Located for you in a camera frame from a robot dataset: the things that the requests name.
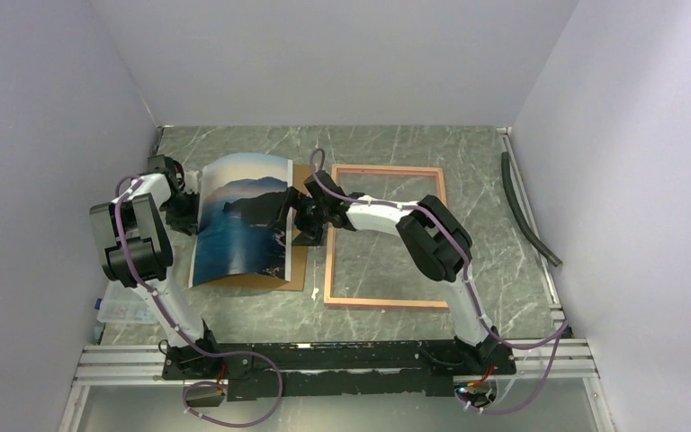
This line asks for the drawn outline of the brown backing board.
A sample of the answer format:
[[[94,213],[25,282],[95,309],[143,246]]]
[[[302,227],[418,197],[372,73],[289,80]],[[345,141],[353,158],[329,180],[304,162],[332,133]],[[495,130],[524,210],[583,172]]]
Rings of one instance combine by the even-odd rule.
[[[225,220],[227,244],[220,282],[247,289],[300,291],[303,289],[307,249],[292,244],[294,228],[292,188],[299,183],[290,159],[276,157],[253,162],[229,183],[233,194],[217,207]]]

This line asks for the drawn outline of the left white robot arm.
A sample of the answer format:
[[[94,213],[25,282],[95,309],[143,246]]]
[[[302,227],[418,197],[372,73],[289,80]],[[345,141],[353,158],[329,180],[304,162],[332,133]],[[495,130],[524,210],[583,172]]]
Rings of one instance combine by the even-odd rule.
[[[194,236],[198,228],[198,174],[163,155],[150,157],[144,173],[129,175],[109,202],[89,211],[105,276],[132,290],[166,332],[166,352],[185,359],[201,378],[221,366],[222,354],[205,321],[174,282],[174,251],[167,232]]]

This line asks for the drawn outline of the pink wooden picture frame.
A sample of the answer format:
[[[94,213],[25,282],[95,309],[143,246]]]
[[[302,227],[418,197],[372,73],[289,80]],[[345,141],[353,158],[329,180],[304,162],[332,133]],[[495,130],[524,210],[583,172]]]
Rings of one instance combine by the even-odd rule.
[[[331,176],[338,183],[341,174],[378,175],[378,176],[423,176],[435,180],[436,196],[443,204],[447,204],[444,172],[440,167],[421,166],[378,166],[340,164],[332,165]],[[366,308],[419,308],[441,310],[446,308],[444,301],[379,299],[336,297],[334,295],[335,258],[336,258],[336,230],[328,229],[327,255],[325,261],[325,277],[323,287],[323,302],[327,306],[355,306]]]

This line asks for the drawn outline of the seascape photo print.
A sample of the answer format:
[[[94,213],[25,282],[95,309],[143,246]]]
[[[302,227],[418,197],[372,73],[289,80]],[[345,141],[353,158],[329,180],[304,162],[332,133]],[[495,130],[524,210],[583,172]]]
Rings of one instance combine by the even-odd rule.
[[[232,276],[292,279],[292,215],[282,213],[293,162],[232,153],[202,169],[190,285]]]

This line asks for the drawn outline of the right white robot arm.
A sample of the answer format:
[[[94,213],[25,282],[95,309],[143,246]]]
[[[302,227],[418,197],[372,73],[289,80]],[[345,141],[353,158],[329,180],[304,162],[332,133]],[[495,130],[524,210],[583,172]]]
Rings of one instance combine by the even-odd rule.
[[[317,246],[324,228],[374,231],[399,238],[417,270],[443,287],[455,338],[462,344],[459,361],[472,374],[483,372],[494,359],[484,341],[482,309],[464,273],[471,261],[471,237],[440,199],[432,194],[419,201],[395,202],[364,193],[347,194],[324,170],[310,175],[305,192],[291,186],[283,193],[281,218],[295,210],[293,225],[300,232],[295,246]]]

